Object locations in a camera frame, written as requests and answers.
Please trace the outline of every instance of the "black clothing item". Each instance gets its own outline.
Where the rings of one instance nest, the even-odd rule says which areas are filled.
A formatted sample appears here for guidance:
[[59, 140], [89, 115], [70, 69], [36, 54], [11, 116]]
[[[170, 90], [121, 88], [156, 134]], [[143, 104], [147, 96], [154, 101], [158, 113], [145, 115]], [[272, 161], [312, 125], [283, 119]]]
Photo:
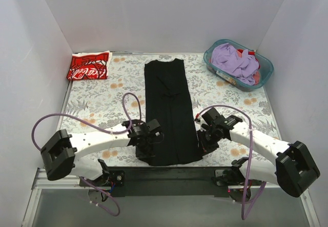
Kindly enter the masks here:
[[154, 60], [145, 65], [146, 122], [157, 119], [164, 138], [154, 144], [151, 166], [186, 164], [202, 159], [183, 60]]

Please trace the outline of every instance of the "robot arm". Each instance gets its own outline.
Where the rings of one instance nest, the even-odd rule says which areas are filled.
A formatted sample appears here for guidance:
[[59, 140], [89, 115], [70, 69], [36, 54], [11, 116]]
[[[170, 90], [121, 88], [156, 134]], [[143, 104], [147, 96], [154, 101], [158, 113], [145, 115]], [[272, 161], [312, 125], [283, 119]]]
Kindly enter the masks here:
[[[132, 128], [122, 134], [107, 134], [100, 131], [68, 134], [66, 130], [57, 131], [41, 148], [47, 178], [58, 180], [67, 175], [76, 175], [95, 180], [103, 174], [109, 175], [102, 160], [93, 160], [85, 156], [108, 148], [136, 146], [144, 157], [153, 156], [153, 140], [161, 134], [156, 119], [145, 123], [133, 120]], [[107, 129], [110, 133], [129, 126], [129, 121]]]
[[[242, 119], [231, 115], [220, 115], [215, 108], [202, 115], [201, 130], [197, 132], [199, 146], [204, 154], [218, 147], [223, 138], [250, 145], [250, 130]], [[291, 196], [299, 197], [319, 176], [320, 172], [306, 145], [294, 144], [274, 139], [262, 132], [253, 131], [253, 150], [267, 158], [265, 161], [252, 161], [250, 179], [266, 181], [279, 185]], [[233, 161], [232, 168], [226, 174], [226, 181], [241, 183], [245, 180], [248, 158]]]

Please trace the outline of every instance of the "red folded clothing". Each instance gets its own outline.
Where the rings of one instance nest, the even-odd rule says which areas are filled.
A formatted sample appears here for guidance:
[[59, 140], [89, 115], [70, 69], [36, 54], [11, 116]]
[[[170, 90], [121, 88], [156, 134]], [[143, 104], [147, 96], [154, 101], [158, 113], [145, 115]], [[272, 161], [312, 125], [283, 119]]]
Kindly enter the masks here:
[[68, 80], [107, 79], [112, 53], [79, 53], [72, 55]]

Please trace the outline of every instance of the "teal plastic basket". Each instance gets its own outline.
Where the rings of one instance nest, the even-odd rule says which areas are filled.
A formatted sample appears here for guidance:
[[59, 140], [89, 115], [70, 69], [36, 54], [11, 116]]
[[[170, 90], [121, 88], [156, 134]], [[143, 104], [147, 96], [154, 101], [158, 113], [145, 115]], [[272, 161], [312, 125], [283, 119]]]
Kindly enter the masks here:
[[207, 50], [204, 54], [204, 61], [207, 64], [207, 68], [213, 72], [215, 75], [219, 76], [220, 78], [230, 82], [231, 84], [235, 85], [237, 88], [243, 90], [243, 91], [252, 91], [258, 88], [261, 88], [270, 78], [271, 74], [273, 73], [273, 65], [271, 61], [269, 61], [267, 58], [263, 57], [260, 54], [255, 53], [255, 57], [257, 58], [259, 64], [260, 64], [260, 81], [257, 85], [247, 85], [244, 84], [242, 81], [238, 80], [236, 77], [229, 75], [223, 70], [220, 70], [213, 64], [211, 64], [211, 57], [212, 57], [212, 52], [213, 50], [221, 45], [221, 44], [226, 44], [229, 43], [232, 46], [234, 46], [236, 49], [248, 49], [244, 47], [243, 45], [240, 45], [234, 41], [228, 40], [228, 39], [221, 39], [216, 41], [210, 48]]

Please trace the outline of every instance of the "white wall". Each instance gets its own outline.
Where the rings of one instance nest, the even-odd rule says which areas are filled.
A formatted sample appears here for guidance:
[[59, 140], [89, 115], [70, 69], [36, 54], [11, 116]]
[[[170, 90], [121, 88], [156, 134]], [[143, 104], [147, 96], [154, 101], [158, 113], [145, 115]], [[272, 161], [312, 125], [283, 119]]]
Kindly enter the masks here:
[[328, 226], [328, 0], [285, 0], [258, 52], [275, 67], [266, 89], [282, 138], [307, 144], [321, 177], [310, 187]]
[[74, 52], [257, 48], [283, 0], [46, 0]]
[[[61, 110], [72, 52], [44, 0], [0, 4], [0, 225], [20, 226], [40, 162], [31, 129]], [[40, 144], [56, 122], [39, 128]]]

